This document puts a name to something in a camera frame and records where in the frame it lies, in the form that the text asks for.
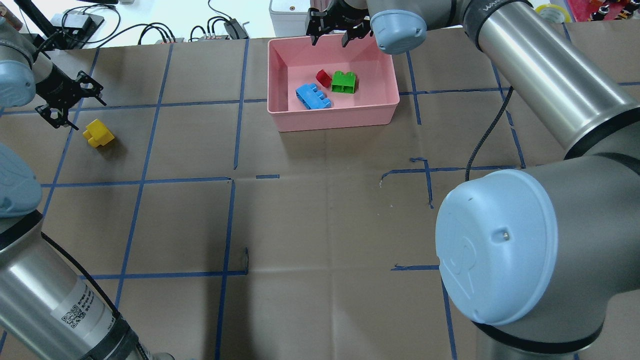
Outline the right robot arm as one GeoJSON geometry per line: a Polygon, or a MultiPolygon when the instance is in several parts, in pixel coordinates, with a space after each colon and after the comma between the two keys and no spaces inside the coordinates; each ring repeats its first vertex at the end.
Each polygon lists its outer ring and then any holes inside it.
{"type": "Polygon", "coordinates": [[[565,149],[562,161],[466,179],[435,225],[448,296],[478,360],[571,360],[610,300],[639,289],[639,102],[526,0],[332,0],[306,34],[375,37],[390,55],[462,25],[565,149]]]}

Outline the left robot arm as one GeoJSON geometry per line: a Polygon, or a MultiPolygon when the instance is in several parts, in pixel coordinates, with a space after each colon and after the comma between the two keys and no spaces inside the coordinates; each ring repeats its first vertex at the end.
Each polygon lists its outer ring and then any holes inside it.
{"type": "MultiPolygon", "coordinates": [[[[38,114],[53,128],[73,126],[69,110],[101,99],[86,72],[71,79],[1,18],[1,106],[40,96],[38,114]]],[[[89,273],[42,232],[42,187],[34,172],[1,146],[1,326],[42,360],[171,360],[151,353],[89,273]]]]}

